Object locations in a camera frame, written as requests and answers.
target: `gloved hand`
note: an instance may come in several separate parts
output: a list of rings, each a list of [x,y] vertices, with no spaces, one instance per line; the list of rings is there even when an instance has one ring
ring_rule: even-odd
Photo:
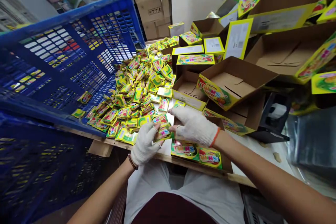
[[[216,124],[196,111],[181,106],[170,109],[168,113],[176,116],[183,124],[171,126],[170,131],[200,145],[213,146],[220,131]]]
[[[131,150],[131,159],[135,165],[141,166],[148,162],[161,148],[164,141],[152,144],[159,128],[160,124],[154,125],[153,122],[146,123],[140,128],[136,143]]]

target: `plastic crate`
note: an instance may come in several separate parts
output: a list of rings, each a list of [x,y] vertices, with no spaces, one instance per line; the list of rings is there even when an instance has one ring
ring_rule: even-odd
[[[114,64],[144,48],[133,0],[101,0],[0,36],[0,108],[103,137],[71,116],[115,88]],[[88,104],[77,99],[88,91]]]
[[[91,140],[3,112],[0,122],[3,223],[32,223],[92,193],[104,158],[87,153]]]

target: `white work glove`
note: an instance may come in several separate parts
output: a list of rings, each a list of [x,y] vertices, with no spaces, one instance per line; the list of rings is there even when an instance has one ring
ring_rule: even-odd
[[[146,123],[140,128],[136,143],[131,150],[131,159],[135,165],[141,166],[148,162],[161,148],[164,141],[153,143],[159,128],[160,124],[154,126],[153,122]]]
[[[176,135],[200,145],[206,147],[213,146],[220,131],[220,128],[216,124],[189,108],[177,106],[168,112],[176,116],[183,124],[171,126],[169,128],[170,131],[175,131]]]

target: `person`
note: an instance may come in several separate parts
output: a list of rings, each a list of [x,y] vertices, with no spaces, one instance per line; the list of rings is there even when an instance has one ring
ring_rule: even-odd
[[[226,155],[259,189],[288,223],[335,223],[336,204],[302,181],[237,142],[196,111],[168,111],[183,125],[172,126],[190,141],[214,147]],[[150,159],[161,148],[153,143],[159,125],[147,123],[120,167],[89,197],[69,224],[101,223],[118,191],[127,183],[125,224],[244,223],[243,203],[234,182],[188,170],[184,185],[171,190],[165,163]]]

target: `candy box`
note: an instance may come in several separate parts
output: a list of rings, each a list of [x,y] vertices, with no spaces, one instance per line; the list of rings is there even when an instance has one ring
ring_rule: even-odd
[[[279,81],[305,84],[335,56],[335,31],[331,22],[262,36],[245,61],[279,74]]]
[[[149,79],[154,84],[155,87],[159,87],[161,85],[161,79],[159,78],[159,76],[156,73],[153,73],[149,77]]]
[[[212,148],[199,148],[199,162],[202,165],[222,170],[221,153]]]
[[[167,112],[168,108],[169,108],[169,99],[166,97],[162,97],[158,110],[162,112]]]
[[[71,115],[74,116],[74,117],[76,117],[76,118],[83,118],[85,114],[86,114],[85,111],[83,111],[83,110],[81,110],[81,109],[78,108]]]
[[[171,98],[173,96],[173,92],[171,89],[166,89],[163,87],[159,87],[159,90],[157,91],[157,93],[158,93],[157,95],[167,97],[167,98]]]
[[[115,138],[119,131],[120,122],[117,122],[114,127],[110,127],[107,131],[106,137],[107,138]]]
[[[131,118],[126,121],[126,127],[127,128],[135,128],[138,125],[138,119],[137,118]]]
[[[126,128],[121,128],[115,139],[120,142],[127,143],[127,144],[128,143],[131,145],[135,144],[133,135]]]
[[[153,118],[153,123],[161,123],[161,124],[166,124],[168,123],[168,117],[167,114],[160,114],[158,116],[156,116],[155,118]]]
[[[131,114],[132,109],[127,107],[127,108],[122,108],[119,109],[117,118],[118,119],[123,119],[123,118],[129,118]]]
[[[248,14],[248,18],[253,18],[251,33],[275,33],[302,27],[318,1],[239,0],[238,11],[247,13],[245,10],[254,5]]]
[[[185,71],[173,86],[173,98],[202,111],[208,101],[208,97],[196,88],[198,74]]]
[[[217,37],[223,29],[224,27],[220,24],[218,18],[194,21],[190,28],[196,36],[202,39],[207,37]]]
[[[230,110],[224,111],[212,100],[209,100],[202,115],[222,118],[225,129],[243,136],[258,130],[264,102],[265,95],[259,92],[235,105]]]
[[[142,125],[149,123],[152,121],[152,118],[150,115],[145,115],[143,117],[138,118],[138,128],[141,128]]]
[[[174,107],[178,107],[178,106],[185,107],[186,103],[184,103],[183,101],[176,100]]]
[[[161,96],[157,96],[154,94],[150,94],[151,101],[154,103],[160,103],[161,102]]]
[[[179,79],[184,71],[200,73],[215,63],[213,54],[179,55],[173,68],[176,68],[176,77]]]
[[[168,28],[169,28],[169,34],[171,37],[178,36],[184,33],[184,23],[183,22],[171,24],[168,26]]]
[[[179,158],[184,159],[190,159],[194,161],[200,160],[200,153],[199,153],[199,147],[198,144],[188,142],[188,141],[182,141],[182,140],[174,140],[174,138],[171,141],[171,155],[177,156]]]
[[[229,57],[201,72],[197,88],[227,111],[277,76],[278,74],[247,61]]]
[[[89,100],[92,98],[92,94],[89,93],[88,91],[85,91],[84,94],[82,94],[77,101],[80,103],[86,104],[89,102]]]
[[[161,124],[160,128],[157,131],[154,142],[170,139],[171,138],[171,132],[169,131],[170,126],[171,126],[170,123]]]
[[[202,44],[202,39],[191,31],[187,31],[186,33],[181,34],[179,41],[179,44],[182,47]]]
[[[90,119],[92,116],[95,115],[96,111],[97,111],[97,106],[94,106],[94,107],[90,110],[90,112],[86,115],[85,118],[86,118],[86,119]]]
[[[216,57],[216,61],[220,62],[224,57],[224,46],[220,37],[206,38],[204,39],[204,52],[206,54],[212,54]]]
[[[133,98],[134,103],[140,103],[141,102],[143,91],[144,91],[144,89],[142,87],[137,87],[135,89],[135,95],[134,95],[134,98]]]

